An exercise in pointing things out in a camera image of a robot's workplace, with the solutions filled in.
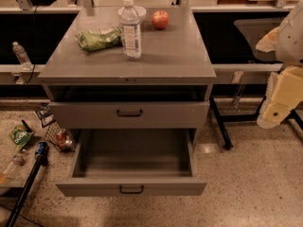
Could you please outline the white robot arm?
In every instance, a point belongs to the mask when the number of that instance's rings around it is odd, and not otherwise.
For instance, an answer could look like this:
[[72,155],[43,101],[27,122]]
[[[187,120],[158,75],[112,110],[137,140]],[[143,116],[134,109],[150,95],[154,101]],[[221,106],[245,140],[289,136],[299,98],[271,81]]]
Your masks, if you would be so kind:
[[303,1],[299,1],[281,24],[258,41],[256,49],[276,53],[283,63],[267,83],[257,124],[264,129],[278,126],[303,101]]

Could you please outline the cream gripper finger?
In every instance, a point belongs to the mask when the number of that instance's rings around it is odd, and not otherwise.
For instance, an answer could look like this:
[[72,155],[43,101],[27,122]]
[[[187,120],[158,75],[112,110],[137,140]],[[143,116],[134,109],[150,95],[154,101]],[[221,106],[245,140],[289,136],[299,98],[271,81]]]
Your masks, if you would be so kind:
[[272,73],[262,107],[266,124],[280,124],[303,101],[303,68],[287,67],[281,73]]
[[289,74],[272,73],[268,79],[265,100],[261,105],[257,124],[263,129],[278,126],[290,113],[292,104],[288,97]]

